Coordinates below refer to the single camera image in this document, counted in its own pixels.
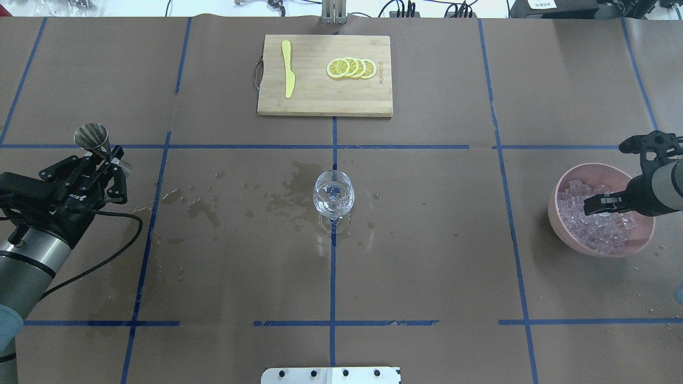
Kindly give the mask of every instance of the table surface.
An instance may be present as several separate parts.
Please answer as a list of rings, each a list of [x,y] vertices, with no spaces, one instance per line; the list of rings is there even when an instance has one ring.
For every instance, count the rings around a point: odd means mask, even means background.
[[[680,381],[681,214],[637,255],[592,258],[546,202],[579,163],[639,174],[616,149],[630,135],[681,133],[683,24],[319,20],[0,18],[0,169],[37,176],[99,122],[134,167],[110,208],[146,223],[35,308],[20,381],[375,365],[405,383]],[[393,117],[258,116],[268,33],[391,36]],[[310,195],[334,166],[357,198],[331,238]],[[97,218],[55,281],[134,229]]]

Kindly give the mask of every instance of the gray cylinder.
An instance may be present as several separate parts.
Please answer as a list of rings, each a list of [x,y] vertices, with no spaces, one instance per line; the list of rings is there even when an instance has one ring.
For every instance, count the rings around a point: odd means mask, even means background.
[[[683,210],[683,167],[679,161],[666,164],[652,175],[652,192],[660,203],[674,210]]]

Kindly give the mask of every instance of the glass base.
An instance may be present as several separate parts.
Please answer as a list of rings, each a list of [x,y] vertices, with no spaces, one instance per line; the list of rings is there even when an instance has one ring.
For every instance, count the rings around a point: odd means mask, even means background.
[[[349,223],[351,223],[351,214],[348,213],[338,219],[330,219],[327,216],[319,215],[318,219],[320,221],[320,230],[326,235],[332,234],[332,224],[336,223],[335,233],[342,234],[348,229]]]

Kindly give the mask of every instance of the black box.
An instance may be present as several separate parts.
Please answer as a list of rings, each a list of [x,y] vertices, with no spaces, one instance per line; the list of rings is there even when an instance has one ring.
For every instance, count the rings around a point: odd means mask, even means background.
[[[510,17],[512,18],[594,18],[598,11],[597,0],[555,0],[557,8],[546,10],[531,9],[529,2],[549,3],[546,0],[515,0]]]

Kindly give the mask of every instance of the bamboo cutting board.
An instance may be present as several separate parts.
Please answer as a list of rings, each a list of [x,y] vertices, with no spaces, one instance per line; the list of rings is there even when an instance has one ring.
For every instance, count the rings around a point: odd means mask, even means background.
[[[292,43],[291,98],[285,98],[283,40]],[[377,73],[367,80],[332,79],[327,64],[338,57],[370,59]],[[260,87],[259,115],[391,117],[389,36],[266,35]]]

